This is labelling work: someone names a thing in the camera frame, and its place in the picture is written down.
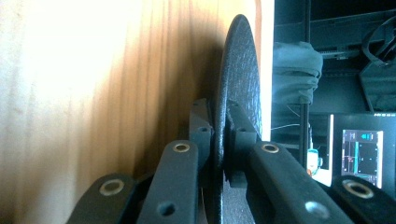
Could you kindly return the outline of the brown wooden tray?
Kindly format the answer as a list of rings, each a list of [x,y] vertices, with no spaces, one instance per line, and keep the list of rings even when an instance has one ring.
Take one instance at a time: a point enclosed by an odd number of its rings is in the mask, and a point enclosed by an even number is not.
[[[217,85],[264,0],[0,0],[0,224],[64,224],[98,177],[139,176]]]

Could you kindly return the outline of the black stand pole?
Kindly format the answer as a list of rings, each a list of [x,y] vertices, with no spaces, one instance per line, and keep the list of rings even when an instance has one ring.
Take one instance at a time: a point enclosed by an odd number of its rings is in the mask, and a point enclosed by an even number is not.
[[[304,0],[304,42],[310,42],[311,0]],[[300,105],[300,162],[306,168],[309,144],[309,104]]]

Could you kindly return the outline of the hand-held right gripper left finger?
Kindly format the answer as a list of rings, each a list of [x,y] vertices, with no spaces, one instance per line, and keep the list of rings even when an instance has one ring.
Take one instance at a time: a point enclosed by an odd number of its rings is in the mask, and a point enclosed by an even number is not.
[[[192,103],[189,118],[189,139],[198,147],[199,168],[203,169],[210,155],[212,119],[206,98]]]

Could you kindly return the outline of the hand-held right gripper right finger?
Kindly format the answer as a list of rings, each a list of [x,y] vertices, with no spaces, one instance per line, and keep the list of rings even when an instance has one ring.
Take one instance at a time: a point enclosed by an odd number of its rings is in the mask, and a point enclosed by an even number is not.
[[[245,175],[246,159],[257,142],[257,132],[244,108],[234,101],[227,102],[224,172],[232,188],[248,185]]]

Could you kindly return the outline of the small white teal object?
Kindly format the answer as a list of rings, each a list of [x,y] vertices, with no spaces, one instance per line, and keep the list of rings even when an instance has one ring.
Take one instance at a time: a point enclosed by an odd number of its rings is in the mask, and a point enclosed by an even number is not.
[[[307,150],[307,161],[306,161],[306,169],[307,172],[313,176],[318,170],[321,168],[323,163],[322,158],[318,154],[318,150],[314,148],[309,148]]]

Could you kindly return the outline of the dark hanging cloth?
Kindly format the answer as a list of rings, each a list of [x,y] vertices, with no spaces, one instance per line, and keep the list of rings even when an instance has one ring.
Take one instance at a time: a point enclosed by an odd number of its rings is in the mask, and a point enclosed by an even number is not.
[[[282,105],[311,105],[321,78],[322,66],[322,55],[310,43],[275,42],[273,102]]]

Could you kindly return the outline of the black textured slate plate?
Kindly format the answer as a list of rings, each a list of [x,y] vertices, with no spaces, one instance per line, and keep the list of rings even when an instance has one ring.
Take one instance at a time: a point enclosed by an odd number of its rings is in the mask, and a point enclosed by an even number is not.
[[[235,224],[250,219],[239,211],[248,205],[246,188],[232,188],[224,172],[224,148],[227,102],[240,104],[254,128],[258,139],[262,133],[260,75],[255,43],[246,16],[234,17],[226,36],[220,64],[219,84],[214,100],[214,146],[212,150],[212,212],[215,224],[227,221]]]

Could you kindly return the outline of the computer monitor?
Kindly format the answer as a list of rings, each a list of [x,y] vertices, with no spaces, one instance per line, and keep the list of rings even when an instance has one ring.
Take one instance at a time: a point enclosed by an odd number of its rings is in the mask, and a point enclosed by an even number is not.
[[[396,114],[335,115],[332,175],[354,175],[396,197]]]

